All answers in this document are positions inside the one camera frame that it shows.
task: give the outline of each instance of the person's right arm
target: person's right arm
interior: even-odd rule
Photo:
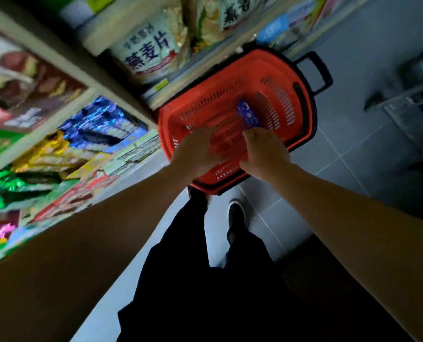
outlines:
[[[243,135],[249,159],[242,169],[270,183],[349,273],[423,341],[423,221],[305,172],[272,131]]]

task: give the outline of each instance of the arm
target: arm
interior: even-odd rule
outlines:
[[[177,195],[219,162],[209,154],[212,133],[195,131],[169,166],[2,259],[0,341],[69,341]]]
[[[270,183],[349,273],[423,341],[423,221],[291,164],[273,132],[243,134],[249,160],[241,167]]]

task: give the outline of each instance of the person's left arm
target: person's left arm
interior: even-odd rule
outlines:
[[[0,341],[69,341],[143,247],[174,199],[219,162],[213,129],[186,137],[170,165],[37,235],[0,261]]]

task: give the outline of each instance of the hand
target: hand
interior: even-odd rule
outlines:
[[[260,127],[243,131],[248,148],[248,160],[240,167],[257,179],[270,182],[279,170],[291,162],[289,151],[273,131]]]
[[[193,179],[202,176],[221,160],[218,154],[210,153],[210,139],[214,128],[198,128],[185,137],[170,158],[170,166]]]

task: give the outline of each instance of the yellow price tag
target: yellow price tag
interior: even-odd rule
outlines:
[[[87,0],[87,3],[94,13],[98,13],[106,8],[106,6],[112,1],[113,0]]]

